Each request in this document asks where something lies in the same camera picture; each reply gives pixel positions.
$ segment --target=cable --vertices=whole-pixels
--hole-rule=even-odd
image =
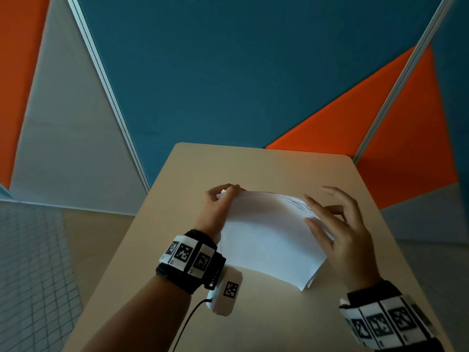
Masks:
[[[209,303],[209,302],[211,302],[211,301],[212,301],[212,299],[204,299],[204,300],[202,300],[200,303],[197,304],[197,306],[194,308],[194,310],[192,310],[192,313],[191,313],[191,314],[189,315],[189,317],[187,318],[186,323],[184,324],[184,327],[182,328],[181,333],[179,334],[179,337],[177,338],[176,344],[174,345],[174,348],[173,348],[173,352],[174,352],[174,350],[176,349],[176,346],[177,346],[177,344],[179,343],[179,340],[180,340],[180,338],[181,338],[181,336],[182,336],[182,333],[184,332],[184,329],[186,328],[186,325],[187,325],[187,323],[189,322],[189,319],[192,317],[192,314],[194,314],[194,313],[196,312],[197,308],[198,308],[199,306],[201,306],[203,303]]]

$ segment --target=paper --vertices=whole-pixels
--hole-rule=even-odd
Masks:
[[[271,275],[303,290],[326,258],[305,217],[317,216],[298,198],[243,191],[234,199],[221,231],[220,253],[229,265]]]

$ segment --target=stack of paper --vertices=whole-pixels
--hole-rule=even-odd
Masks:
[[[301,199],[243,191],[234,199],[221,231],[220,253],[229,265],[271,275],[303,290],[326,258],[305,217],[317,216]]]

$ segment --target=grid pattern floor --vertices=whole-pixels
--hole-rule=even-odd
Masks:
[[[0,202],[0,351],[60,351],[82,305],[58,208]]]

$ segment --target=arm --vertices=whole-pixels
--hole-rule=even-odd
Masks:
[[[223,189],[226,194],[216,195]],[[225,184],[205,193],[194,229],[216,241],[239,185]],[[84,352],[168,351],[191,304],[191,296],[167,279],[154,276],[85,345]]]
[[[373,248],[373,240],[366,229],[358,203],[342,190],[324,187],[323,190],[342,201],[343,205],[322,207],[309,196],[305,203],[321,219],[335,236],[332,241],[322,229],[320,222],[306,218],[305,223],[326,254],[333,270],[351,291],[348,294],[352,308],[358,308],[387,298],[400,296],[401,292],[390,282],[381,278]],[[388,349],[388,351],[441,352],[443,346],[437,338],[411,345]]]

